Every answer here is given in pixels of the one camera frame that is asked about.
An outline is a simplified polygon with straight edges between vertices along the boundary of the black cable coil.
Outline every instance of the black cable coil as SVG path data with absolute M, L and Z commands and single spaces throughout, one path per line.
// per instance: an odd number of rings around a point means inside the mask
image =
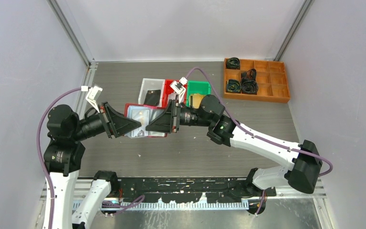
M 226 61 L 226 68 L 239 70 L 239 69 L 241 69 L 241 61 L 239 60 L 239 58 L 236 58 L 236 57 L 229 58 Z
M 240 93 L 241 84 L 237 80 L 230 79 L 226 82 L 226 92 Z
M 241 89 L 244 94 L 257 94 L 259 86 L 256 83 L 256 69 L 241 73 Z

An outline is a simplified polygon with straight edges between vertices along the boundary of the gray floor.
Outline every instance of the gray floor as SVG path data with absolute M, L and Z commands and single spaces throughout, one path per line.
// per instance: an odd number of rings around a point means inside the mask
M 124 113 L 126 103 L 137 103 L 142 78 L 180 79 L 195 66 L 202 67 L 222 93 L 222 62 L 99 63 L 94 83 L 103 88 L 100 101 Z M 200 72 L 190 80 L 205 81 Z M 297 142 L 287 104 L 225 99 L 235 118 L 262 133 Z M 242 149 L 219 146 L 206 136 L 205 127 L 181 127 L 167 138 L 108 139 L 106 135 L 83 142 L 86 152 L 80 175 L 98 170 L 116 171 L 121 177 L 245 177 L 253 167 L 276 166 L 262 156 Z

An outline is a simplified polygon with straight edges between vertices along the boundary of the green plastic bin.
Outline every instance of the green plastic bin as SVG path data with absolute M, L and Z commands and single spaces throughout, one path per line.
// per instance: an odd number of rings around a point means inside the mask
M 186 106 L 190 106 L 191 94 L 211 94 L 210 83 L 205 81 L 189 80 L 189 82 L 187 82 Z

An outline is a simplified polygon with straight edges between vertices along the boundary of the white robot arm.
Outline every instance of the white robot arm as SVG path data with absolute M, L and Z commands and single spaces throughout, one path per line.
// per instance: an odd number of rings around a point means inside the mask
M 71 214 L 73 192 L 85 150 L 81 141 L 103 132 L 108 137 L 119 137 L 141 126 L 141 123 L 116 112 L 108 103 L 103 103 L 98 109 L 100 112 L 96 110 L 91 115 L 91 111 L 88 111 L 82 120 L 67 105 L 56 106 L 49 112 L 47 127 L 51 141 L 44 153 L 44 163 L 55 191 L 54 197 L 47 192 L 47 198 L 55 198 L 55 205 L 51 219 L 49 215 L 52 207 L 47 201 L 44 229 L 49 229 L 49 222 L 54 229 L 91 228 L 104 198 L 120 188 L 115 172 L 99 171 L 88 195 Z M 151 121 L 146 130 L 175 133 L 180 125 L 206 126 L 207 136 L 215 143 L 252 151 L 280 165 L 268 169 L 253 168 L 250 171 L 245 185 L 251 196 L 261 196 L 265 189 L 287 184 L 298 191 L 313 193 L 322 162 L 313 156 L 293 151 L 302 149 L 318 155 L 312 142 L 304 141 L 301 145 L 264 135 L 244 124 L 237 126 L 223 114 L 224 110 L 225 107 L 213 95 L 204 97 L 199 109 L 170 100 L 164 112 Z

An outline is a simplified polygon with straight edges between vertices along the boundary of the white wall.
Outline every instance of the white wall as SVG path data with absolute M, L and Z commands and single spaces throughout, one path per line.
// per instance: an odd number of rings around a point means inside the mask
M 339 228 L 366 228 L 366 1 L 315 1 L 283 61 L 300 137 L 335 166 L 322 180 Z
M 64 1 L 97 61 L 272 59 L 303 2 Z
M 34 226 L 45 182 L 38 121 L 54 98 L 81 85 L 85 70 L 46 0 L 0 0 L 0 229 Z

